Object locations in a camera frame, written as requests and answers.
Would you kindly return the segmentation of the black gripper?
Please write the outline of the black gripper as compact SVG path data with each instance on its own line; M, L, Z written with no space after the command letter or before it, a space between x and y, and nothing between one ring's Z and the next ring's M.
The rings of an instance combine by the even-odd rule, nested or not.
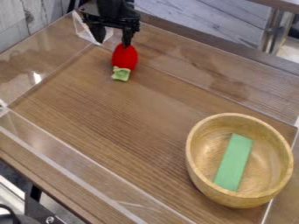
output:
M104 42L106 36L105 27L112 27L122 29L122 47L130 46L133 32L140 30L140 14L133 3L84 3L78 12L98 43Z

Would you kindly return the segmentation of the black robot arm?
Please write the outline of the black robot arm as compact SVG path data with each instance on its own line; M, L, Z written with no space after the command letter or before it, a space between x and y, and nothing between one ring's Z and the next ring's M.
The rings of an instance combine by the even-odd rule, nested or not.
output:
M104 42L106 28L114 28L122 32L122 47L130 46L132 38L140 31L140 14L134 9L134 0L86 0L78 7L78 12L98 43Z

